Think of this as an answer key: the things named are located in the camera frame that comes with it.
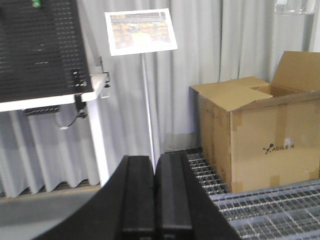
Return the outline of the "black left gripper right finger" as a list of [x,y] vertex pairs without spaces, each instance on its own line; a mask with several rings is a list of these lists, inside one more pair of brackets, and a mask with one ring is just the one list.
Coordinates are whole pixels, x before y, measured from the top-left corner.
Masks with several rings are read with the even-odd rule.
[[239,240],[196,178],[185,152],[164,153],[155,172],[158,240]]

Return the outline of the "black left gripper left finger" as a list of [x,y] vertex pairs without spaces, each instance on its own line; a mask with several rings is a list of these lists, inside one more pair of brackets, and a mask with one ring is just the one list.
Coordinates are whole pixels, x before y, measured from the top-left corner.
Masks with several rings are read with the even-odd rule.
[[125,155],[88,202],[36,239],[155,239],[154,173],[149,157]]

